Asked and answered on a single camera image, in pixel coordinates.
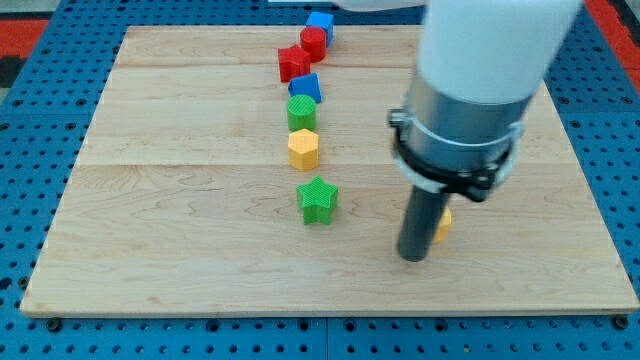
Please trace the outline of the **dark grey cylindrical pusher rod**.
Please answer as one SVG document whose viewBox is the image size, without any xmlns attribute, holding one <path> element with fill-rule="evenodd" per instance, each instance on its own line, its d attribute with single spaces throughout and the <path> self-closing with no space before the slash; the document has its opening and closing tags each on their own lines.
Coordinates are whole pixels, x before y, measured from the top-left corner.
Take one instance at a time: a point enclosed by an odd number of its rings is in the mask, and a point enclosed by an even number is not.
<svg viewBox="0 0 640 360">
<path fill-rule="evenodd" d="M 448 193 L 412 188 L 396 246 L 403 259 L 418 262 L 426 258 L 449 199 Z"/>
</svg>

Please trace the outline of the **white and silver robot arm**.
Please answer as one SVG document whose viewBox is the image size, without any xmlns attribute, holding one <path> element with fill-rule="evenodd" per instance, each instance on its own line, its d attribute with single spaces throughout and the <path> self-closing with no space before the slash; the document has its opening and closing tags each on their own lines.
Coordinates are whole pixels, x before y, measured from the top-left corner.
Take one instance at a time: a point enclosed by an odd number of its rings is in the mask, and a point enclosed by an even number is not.
<svg viewBox="0 0 640 360">
<path fill-rule="evenodd" d="M 397 242 L 423 260 L 453 194 L 482 202 L 509 176 L 522 116 L 582 0 L 429 0 L 414 73 L 390 111 L 393 156 L 413 188 Z"/>
</svg>

